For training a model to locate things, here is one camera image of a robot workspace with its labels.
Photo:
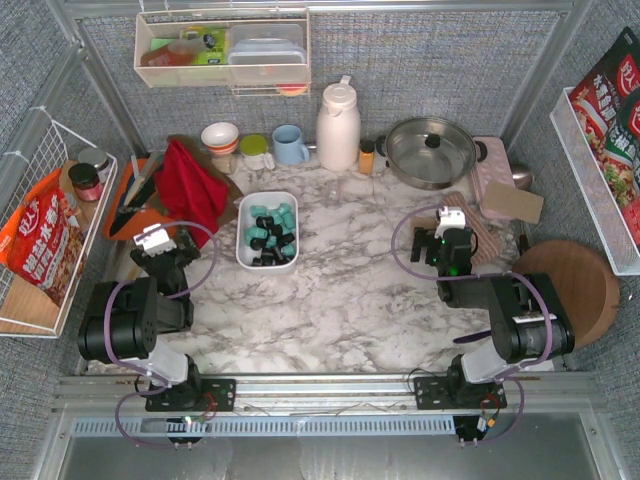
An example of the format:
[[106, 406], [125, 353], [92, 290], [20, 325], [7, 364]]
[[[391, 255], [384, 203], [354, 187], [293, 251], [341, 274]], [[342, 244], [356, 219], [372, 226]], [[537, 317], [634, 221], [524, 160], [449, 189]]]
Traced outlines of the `pink striped cloth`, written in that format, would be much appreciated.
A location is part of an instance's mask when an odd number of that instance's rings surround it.
[[444, 197], [443, 204], [448, 207], [459, 207], [465, 214], [466, 225], [471, 227], [479, 239], [479, 248], [473, 256], [471, 263], [474, 267], [480, 267], [496, 260], [502, 252], [502, 243], [496, 233], [492, 233], [482, 222], [477, 214], [459, 192], [451, 193]]

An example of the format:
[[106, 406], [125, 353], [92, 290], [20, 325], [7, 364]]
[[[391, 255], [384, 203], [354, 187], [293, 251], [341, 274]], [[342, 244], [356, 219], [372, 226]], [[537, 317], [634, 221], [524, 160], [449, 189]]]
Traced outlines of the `white storage basket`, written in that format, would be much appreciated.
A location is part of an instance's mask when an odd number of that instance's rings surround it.
[[284, 191], [247, 195], [240, 203], [236, 260], [261, 275], [291, 273], [299, 257], [299, 218], [296, 198]]

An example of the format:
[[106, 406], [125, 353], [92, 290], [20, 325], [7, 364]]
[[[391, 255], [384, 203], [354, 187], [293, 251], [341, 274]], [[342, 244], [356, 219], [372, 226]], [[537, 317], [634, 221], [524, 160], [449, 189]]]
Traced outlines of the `green capsule number three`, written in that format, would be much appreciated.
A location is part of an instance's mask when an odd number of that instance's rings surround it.
[[283, 226], [289, 230], [295, 228], [295, 219], [293, 216], [283, 216]]

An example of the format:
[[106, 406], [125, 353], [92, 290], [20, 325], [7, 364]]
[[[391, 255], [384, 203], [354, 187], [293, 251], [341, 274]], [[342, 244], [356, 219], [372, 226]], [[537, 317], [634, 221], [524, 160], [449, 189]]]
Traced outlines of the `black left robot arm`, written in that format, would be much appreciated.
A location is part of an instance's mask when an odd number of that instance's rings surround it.
[[160, 230], [138, 240], [131, 258], [146, 275], [120, 290], [115, 281], [95, 285], [79, 328], [77, 345], [85, 360], [127, 363], [151, 377], [149, 389], [161, 392], [147, 400], [149, 409], [187, 409], [203, 399], [194, 360], [159, 339], [193, 325], [184, 268], [199, 257], [184, 228], [173, 238]]

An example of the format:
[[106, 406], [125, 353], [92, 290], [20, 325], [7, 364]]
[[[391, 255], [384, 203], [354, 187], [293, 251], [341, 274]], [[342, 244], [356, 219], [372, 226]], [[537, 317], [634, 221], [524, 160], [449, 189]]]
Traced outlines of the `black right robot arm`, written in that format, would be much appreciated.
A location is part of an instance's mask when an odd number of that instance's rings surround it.
[[442, 234], [413, 229], [410, 260], [434, 267], [438, 294], [450, 308], [483, 309], [490, 329], [473, 334], [480, 345], [456, 356], [447, 369], [442, 390], [455, 407], [471, 407], [485, 399], [506, 405], [499, 392], [505, 374], [541, 359], [574, 350], [576, 338], [551, 278], [546, 273], [465, 276], [472, 270], [477, 235], [469, 228], [449, 228]]

